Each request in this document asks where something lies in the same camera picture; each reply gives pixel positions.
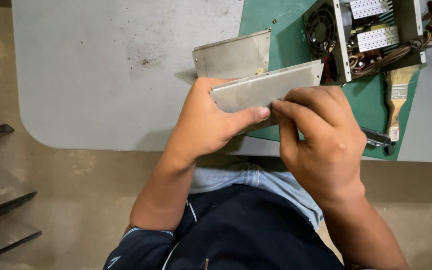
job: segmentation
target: table surface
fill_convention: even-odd
[[[56,148],[162,151],[196,78],[193,48],[236,37],[243,3],[15,1],[25,128]],[[427,63],[400,161],[432,162],[432,49]],[[278,156],[279,142],[238,136],[223,151]]]

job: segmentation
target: person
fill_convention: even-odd
[[[198,78],[189,90],[104,269],[409,269],[365,198],[366,137],[342,90],[295,88],[271,111],[225,113],[209,95],[225,82]],[[284,164],[208,156],[271,113]],[[323,217],[344,265],[316,233]]]

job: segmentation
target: concrete floor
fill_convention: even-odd
[[[160,154],[54,149],[33,139],[19,117],[10,8],[0,8],[2,123],[16,131],[0,138],[0,175],[8,187],[38,192],[10,218],[43,235],[1,255],[0,269],[101,269]],[[432,163],[363,161],[361,177],[412,268],[432,269]],[[320,234],[327,241],[324,225]]]

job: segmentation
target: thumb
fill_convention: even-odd
[[[295,164],[300,140],[298,129],[293,120],[273,110],[279,123],[279,155],[285,163]]]
[[[267,107],[249,107],[229,114],[231,133],[237,134],[250,125],[257,124],[271,115]]]

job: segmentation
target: green mat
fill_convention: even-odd
[[[311,59],[304,34],[303,13],[314,2],[315,0],[245,0],[239,35],[244,36],[271,28],[270,71],[309,62]],[[371,148],[368,146],[364,150],[364,156],[392,161],[398,159],[418,76],[419,73],[412,78],[409,84],[407,101],[399,113],[400,140],[396,152],[392,156],[388,156],[383,148]],[[360,126],[383,133],[386,132],[388,111],[385,87],[381,75],[361,78],[343,87],[343,91]],[[279,141],[277,125],[249,132],[247,135]]]

